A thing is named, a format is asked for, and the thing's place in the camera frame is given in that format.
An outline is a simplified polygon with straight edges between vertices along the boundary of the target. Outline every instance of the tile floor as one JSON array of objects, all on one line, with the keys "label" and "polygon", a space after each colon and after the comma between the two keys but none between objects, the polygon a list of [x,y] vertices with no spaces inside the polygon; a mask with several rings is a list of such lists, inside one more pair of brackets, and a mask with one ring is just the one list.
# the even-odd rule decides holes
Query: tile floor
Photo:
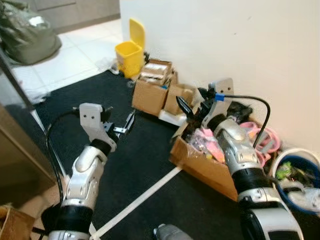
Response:
[{"label": "tile floor", "polygon": [[51,92],[99,74],[96,64],[104,58],[115,58],[115,46],[123,41],[120,19],[58,36],[62,47],[52,57],[13,69],[27,95],[28,91]]}]

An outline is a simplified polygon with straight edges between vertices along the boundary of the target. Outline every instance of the gray garbage bag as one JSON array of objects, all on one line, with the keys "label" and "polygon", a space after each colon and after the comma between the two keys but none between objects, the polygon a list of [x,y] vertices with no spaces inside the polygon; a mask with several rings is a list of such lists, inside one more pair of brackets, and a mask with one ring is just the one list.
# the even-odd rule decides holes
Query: gray garbage bag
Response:
[{"label": "gray garbage bag", "polygon": [[50,23],[25,2],[0,0],[0,38],[6,54],[29,65],[54,54],[61,41]]}]

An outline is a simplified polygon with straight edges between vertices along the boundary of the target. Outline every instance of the white wall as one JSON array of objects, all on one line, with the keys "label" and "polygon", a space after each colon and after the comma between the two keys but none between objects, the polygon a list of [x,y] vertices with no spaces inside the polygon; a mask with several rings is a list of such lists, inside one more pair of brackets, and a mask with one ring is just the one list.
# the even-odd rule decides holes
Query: white wall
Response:
[{"label": "white wall", "polygon": [[124,39],[139,20],[146,50],[172,61],[181,82],[232,77],[236,94],[270,103],[285,142],[320,153],[318,0],[120,0],[120,11]]}]

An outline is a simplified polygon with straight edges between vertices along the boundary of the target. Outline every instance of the blue connector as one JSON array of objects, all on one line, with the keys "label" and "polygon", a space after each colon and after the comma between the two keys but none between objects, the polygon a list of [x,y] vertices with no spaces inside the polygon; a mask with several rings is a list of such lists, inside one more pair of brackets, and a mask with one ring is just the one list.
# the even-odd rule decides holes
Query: blue connector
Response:
[{"label": "blue connector", "polygon": [[225,100],[225,95],[221,93],[216,93],[214,96],[214,100],[223,102]]}]

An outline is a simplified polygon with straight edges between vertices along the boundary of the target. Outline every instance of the black carpet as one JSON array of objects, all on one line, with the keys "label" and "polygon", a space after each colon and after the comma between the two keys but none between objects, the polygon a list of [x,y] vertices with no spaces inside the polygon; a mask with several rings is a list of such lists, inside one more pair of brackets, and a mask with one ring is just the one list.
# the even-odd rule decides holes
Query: black carpet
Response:
[{"label": "black carpet", "polygon": [[[36,109],[47,127],[59,114],[81,103],[112,106],[110,121],[123,126],[132,111],[132,91],[126,79],[104,72],[52,92]],[[168,158],[170,139],[176,129],[137,112],[131,133],[119,140],[117,150],[109,155],[104,167],[92,220],[97,229],[175,167]],[[89,144],[80,120],[65,117],[52,130],[51,139],[70,174],[74,160]],[[151,240],[152,229],[161,223],[174,224],[195,240],[243,239],[237,204],[185,172],[180,172],[101,239]]]}]

